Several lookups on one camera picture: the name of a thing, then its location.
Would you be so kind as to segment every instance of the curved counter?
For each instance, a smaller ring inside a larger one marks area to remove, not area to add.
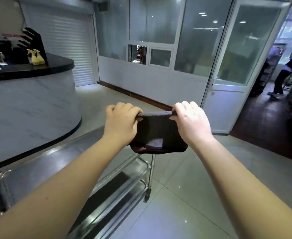
[[[0,167],[49,147],[81,123],[73,60],[48,54],[48,64],[0,71]]]

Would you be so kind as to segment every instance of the person's left hand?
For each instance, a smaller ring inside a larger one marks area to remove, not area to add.
[[[112,143],[118,143],[122,148],[127,146],[136,136],[138,113],[143,113],[142,109],[130,103],[119,102],[116,106],[106,107],[103,138]]]

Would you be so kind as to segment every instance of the black hand-shaped sculpture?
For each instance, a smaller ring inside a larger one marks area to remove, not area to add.
[[[47,64],[47,57],[44,50],[41,35],[37,33],[36,31],[34,31],[32,28],[25,27],[25,30],[26,31],[23,31],[23,33],[26,34],[27,36],[22,35],[22,38],[26,40],[27,42],[25,42],[24,40],[19,40],[21,44],[17,44],[17,45],[23,49],[31,49],[31,50],[37,49],[38,51],[40,51],[41,56],[45,60],[45,64]]]

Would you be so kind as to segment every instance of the dark wooden floor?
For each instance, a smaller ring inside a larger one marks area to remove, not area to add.
[[[292,159],[292,119],[285,97],[273,101],[267,95],[273,86],[247,99],[230,135]]]

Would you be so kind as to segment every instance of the small service window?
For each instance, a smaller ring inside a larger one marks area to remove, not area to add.
[[[146,64],[147,47],[140,45],[128,46],[128,61],[137,64]]]
[[[169,68],[171,56],[172,56],[171,50],[152,48],[150,51],[149,64]]]

